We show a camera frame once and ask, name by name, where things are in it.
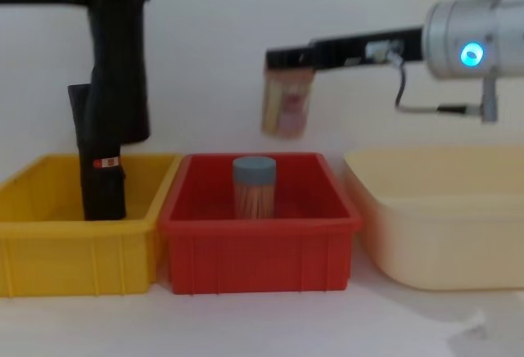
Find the gray jar lid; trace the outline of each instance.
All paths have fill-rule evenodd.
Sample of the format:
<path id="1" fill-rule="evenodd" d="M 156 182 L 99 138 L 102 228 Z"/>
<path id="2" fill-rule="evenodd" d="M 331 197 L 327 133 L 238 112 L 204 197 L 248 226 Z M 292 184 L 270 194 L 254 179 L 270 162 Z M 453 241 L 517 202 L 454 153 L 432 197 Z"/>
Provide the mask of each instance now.
<path id="1" fill-rule="evenodd" d="M 243 185 L 271 185 L 277 179 L 277 161 L 267 156 L 243 156 L 233 161 L 233 180 Z"/>

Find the white table surface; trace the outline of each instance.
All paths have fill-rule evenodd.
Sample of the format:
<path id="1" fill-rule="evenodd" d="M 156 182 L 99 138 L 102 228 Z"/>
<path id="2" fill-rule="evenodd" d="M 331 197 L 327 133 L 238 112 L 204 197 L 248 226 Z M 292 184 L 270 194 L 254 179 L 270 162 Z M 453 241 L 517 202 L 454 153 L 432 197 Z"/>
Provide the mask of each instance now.
<path id="1" fill-rule="evenodd" d="M 2 300 L 0 355 L 522 357 L 523 299 L 402 287 L 357 247 L 343 292 Z"/>

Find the blue indicator light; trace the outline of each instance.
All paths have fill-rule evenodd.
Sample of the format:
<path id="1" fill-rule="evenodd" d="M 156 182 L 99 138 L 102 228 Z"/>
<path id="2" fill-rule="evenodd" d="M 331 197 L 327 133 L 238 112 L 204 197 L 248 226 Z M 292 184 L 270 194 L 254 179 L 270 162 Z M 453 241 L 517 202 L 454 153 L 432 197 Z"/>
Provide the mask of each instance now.
<path id="1" fill-rule="evenodd" d="M 469 68 L 478 66 L 482 62 L 483 57 L 484 48 L 478 43 L 468 43 L 460 54 L 460 60 Z"/>

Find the plastic bin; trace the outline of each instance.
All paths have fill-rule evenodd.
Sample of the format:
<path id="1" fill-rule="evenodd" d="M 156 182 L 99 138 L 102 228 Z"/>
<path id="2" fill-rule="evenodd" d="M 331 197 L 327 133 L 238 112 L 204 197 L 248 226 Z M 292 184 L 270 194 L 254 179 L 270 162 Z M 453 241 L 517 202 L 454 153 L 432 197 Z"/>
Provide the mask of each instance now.
<path id="1" fill-rule="evenodd" d="M 144 293 L 156 219 L 181 156 L 124 156 L 128 217 L 83 221 L 77 156 L 46 156 L 0 187 L 0 296 Z"/>
<path id="2" fill-rule="evenodd" d="M 317 154 L 277 161 L 274 219 L 234 219 L 233 160 L 184 159 L 160 215 L 177 294 L 343 290 L 360 217 Z"/>
<path id="3" fill-rule="evenodd" d="M 524 287 L 524 147 L 350 152 L 366 251 L 426 290 Z"/>

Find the red bin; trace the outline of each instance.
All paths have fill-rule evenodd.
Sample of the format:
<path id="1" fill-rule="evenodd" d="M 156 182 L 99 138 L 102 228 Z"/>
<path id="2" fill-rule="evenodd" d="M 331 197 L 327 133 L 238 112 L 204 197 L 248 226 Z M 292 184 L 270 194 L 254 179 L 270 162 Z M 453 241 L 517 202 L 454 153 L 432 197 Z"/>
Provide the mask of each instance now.
<path id="1" fill-rule="evenodd" d="M 361 218 L 323 156 L 277 161 L 274 219 L 234 219 L 233 160 L 186 156 L 160 213 L 176 294 L 344 290 Z"/>

